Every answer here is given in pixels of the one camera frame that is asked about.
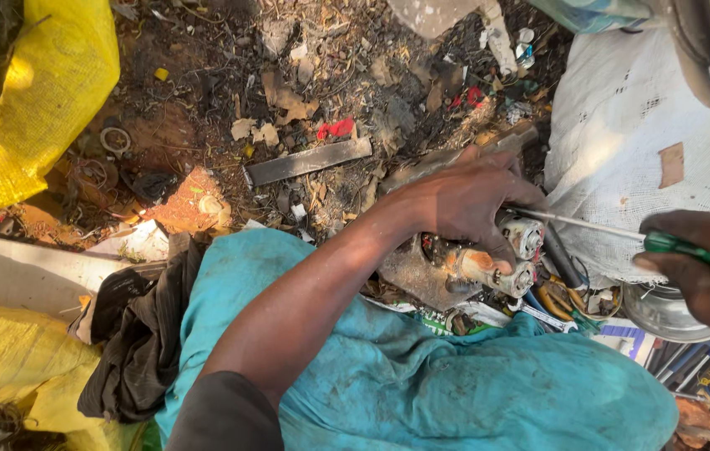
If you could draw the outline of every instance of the metal bowl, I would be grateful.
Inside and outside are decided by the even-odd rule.
[[[622,292],[627,317],[642,330],[675,343],[710,340],[710,327],[691,316],[676,286],[623,283]]]

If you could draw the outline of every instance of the black sleeve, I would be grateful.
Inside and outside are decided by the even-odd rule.
[[[284,449],[277,412],[237,372],[203,376],[188,390],[166,451]]]

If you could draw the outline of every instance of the wrench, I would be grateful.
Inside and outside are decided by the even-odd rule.
[[[521,301],[520,304],[520,312],[531,314],[535,319],[540,319],[541,321],[550,324],[550,326],[554,327],[557,331],[567,333],[572,329],[578,329],[578,325],[575,324],[574,321],[568,321],[564,323],[563,321],[560,321],[560,319],[555,319],[548,314],[543,314],[539,312],[538,310],[532,308],[527,302]]]

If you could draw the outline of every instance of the screwdriver shaft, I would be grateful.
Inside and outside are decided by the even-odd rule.
[[[566,222],[568,224],[574,224],[577,226],[579,225],[580,227],[586,227],[587,229],[594,229],[596,231],[608,232],[608,233],[612,233],[614,235],[618,235],[620,237],[630,238],[633,240],[644,241],[644,238],[647,237],[646,235],[644,235],[642,233],[625,231],[624,229],[617,229],[616,227],[610,227],[608,225],[601,226],[600,224],[594,224],[594,223],[588,222],[586,220],[569,218],[567,216],[559,216],[557,214],[543,213],[540,211],[527,210],[527,209],[520,209],[517,207],[511,207],[508,210],[519,212],[519,213],[524,213],[526,215],[532,216],[534,218],[539,218],[539,219],[559,220],[560,222]]]

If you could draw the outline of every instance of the yellow sack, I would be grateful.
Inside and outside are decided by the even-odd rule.
[[[21,33],[0,98],[0,208],[45,190],[119,81],[107,0],[25,0]]]
[[[100,353],[66,334],[66,324],[46,314],[0,307],[0,404],[27,411],[29,430],[65,433],[80,451],[138,448],[146,424],[121,426],[88,418],[77,399],[99,364]]]

